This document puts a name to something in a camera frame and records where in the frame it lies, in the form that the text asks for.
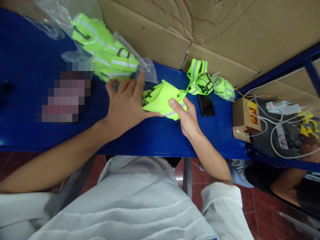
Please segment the reflective safety band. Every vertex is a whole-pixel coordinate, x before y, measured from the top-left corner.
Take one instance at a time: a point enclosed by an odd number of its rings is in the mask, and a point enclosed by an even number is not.
[[[171,116],[171,115],[173,115],[173,114],[176,114],[176,112],[175,111],[172,111],[172,112],[169,112],[169,113],[167,113],[167,114],[164,114],[164,116],[165,117],[169,117],[169,116]]]
[[[210,75],[207,74],[208,62],[204,60],[192,59],[191,66],[187,72],[190,79],[187,92],[196,95],[208,95],[213,90]]]
[[[144,105],[142,108],[146,111],[159,112],[167,118],[178,120],[180,117],[170,107],[169,100],[170,98],[174,98],[187,111],[187,106],[183,102],[186,95],[186,91],[179,90],[165,80],[162,80],[161,84],[143,92]]]
[[[139,61],[119,41],[114,40],[103,21],[79,13],[72,21],[72,38],[97,63],[95,74],[105,82],[111,78],[128,79],[137,71]]]
[[[139,66],[139,61],[136,59],[130,60],[128,58],[112,55],[108,52],[96,53],[92,58],[92,62],[97,63],[97,69],[109,67],[132,73],[135,72]]]
[[[234,88],[233,86],[224,78],[219,76],[213,76],[211,78],[213,83],[214,94],[218,95],[219,97],[233,101],[235,98]]]

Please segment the plastic bag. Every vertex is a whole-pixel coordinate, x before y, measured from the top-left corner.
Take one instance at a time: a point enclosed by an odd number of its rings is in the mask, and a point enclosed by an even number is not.
[[[32,23],[35,27],[43,31],[48,37],[56,40],[61,40],[66,37],[62,29],[55,21],[45,14],[35,3],[22,3],[17,6],[17,12]]]
[[[98,1],[40,0],[38,6],[73,39],[77,51],[61,55],[67,62],[91,62],[103,81],[135,78],[141,69],[146,81],[158,83],[152,61],[141,58],[118,32],[113,35],[102,20]]]
[[[234,88],[226,79],[219,77],[216,74],[211,76],[211,82],[213,83],[214,94],[223,98],[224,100],[234,102],[236,95],[234,93]]]

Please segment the person's arm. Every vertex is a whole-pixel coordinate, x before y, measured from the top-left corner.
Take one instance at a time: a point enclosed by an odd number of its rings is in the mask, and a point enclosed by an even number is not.
[[[179,115],[182,132],[190,141],[202,166],[210,175],[212,182],[233,185],[226,160],[212,146],[198,125],[194,105],[186,97],[183,101],[187,106],[187,111],[173,98],[170,99],[169,103],[172,109]]]
[[[148,117],[141,106],[144,72],[137,81],[125,80],[118,92],[114,80],[106,85],[110,105],[108,115],[91,128],[32,159],[0,182],[0,193],[35,192],[55,186],[82,166],[106,143],[118,138]]]
[[[300,146],[300,153],[302,155],[312,152],[320,146],[320,141],[312,134],[309,135],[309,138],[303,137],[303,141],[304,143]],[[303,157],[301,160],[319,163],[320,152],[318,151],[312,155]],[[305,170],[289,168],[281,173],[281,175],[272,183],[270,188],[277,196],[298,207],[301,207],[297,198],[296,187],[300,184],[301,180],[307,173],[308,171]]]

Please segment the smartphone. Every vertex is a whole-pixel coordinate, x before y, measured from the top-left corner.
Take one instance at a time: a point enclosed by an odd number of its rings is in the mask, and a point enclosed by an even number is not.
[[[213,117],[216,115],[213,108],[212,98],[209,95],[198,94],[202,116]]]

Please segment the table surface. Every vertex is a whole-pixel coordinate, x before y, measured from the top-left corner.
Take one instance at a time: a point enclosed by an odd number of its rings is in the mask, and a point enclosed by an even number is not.
[[[66,70],[60,55],[75,50],[75,44],[68,37],[53,40],[22,16],[1,8],[0,20],[0,81],[9,81],[13,86],[0,107],[0,150],[43,152],[106,116],[108,94],[104,83],[94,78],[91,105],[78,123],[35,122],[36,113],[41,113],[42,101],[48,96],[48,88],[53,88],[54,79],[59,79],[60,71]],[[186,73],[157,63],[155,68],[159,82],[165,79],[179,89],[187,88]],[[198,96],[187,95],[195,104],[201,130],[224,158],[247,159],[244,142],[232,135],[232,103],[211,95],[216,116],[209,118],[201,116]],[[98,154],[196,157],[181,132],[180,122],[160,117],[144,120],[103,146]]]

